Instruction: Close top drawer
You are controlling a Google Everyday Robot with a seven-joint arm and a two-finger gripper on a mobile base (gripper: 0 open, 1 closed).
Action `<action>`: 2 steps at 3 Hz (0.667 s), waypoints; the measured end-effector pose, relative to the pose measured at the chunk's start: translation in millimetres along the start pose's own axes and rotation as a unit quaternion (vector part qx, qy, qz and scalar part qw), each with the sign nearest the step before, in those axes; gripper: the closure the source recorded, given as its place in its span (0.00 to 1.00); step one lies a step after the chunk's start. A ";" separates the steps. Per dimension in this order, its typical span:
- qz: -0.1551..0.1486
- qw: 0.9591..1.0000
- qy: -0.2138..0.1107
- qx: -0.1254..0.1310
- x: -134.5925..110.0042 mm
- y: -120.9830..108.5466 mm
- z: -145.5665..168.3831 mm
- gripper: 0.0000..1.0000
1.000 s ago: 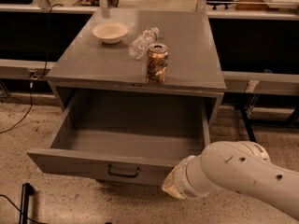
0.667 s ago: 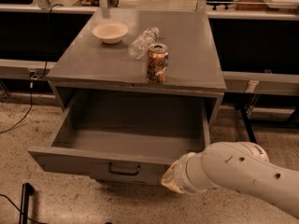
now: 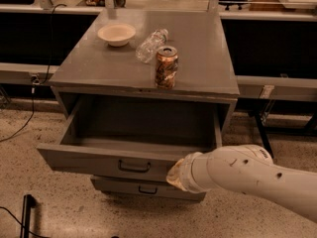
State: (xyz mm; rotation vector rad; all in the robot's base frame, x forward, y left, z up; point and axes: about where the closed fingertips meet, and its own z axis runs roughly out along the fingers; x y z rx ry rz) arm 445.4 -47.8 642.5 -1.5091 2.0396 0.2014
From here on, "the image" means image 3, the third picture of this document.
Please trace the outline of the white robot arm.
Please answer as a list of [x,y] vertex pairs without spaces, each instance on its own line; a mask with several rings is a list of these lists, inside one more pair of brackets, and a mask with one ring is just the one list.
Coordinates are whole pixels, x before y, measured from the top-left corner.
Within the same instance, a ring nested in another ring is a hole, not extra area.
[[257,196],[317,222],[317,174],[278,166],[258,145],[189,154],[168,171],[166,181],[191,193],[222,187]]

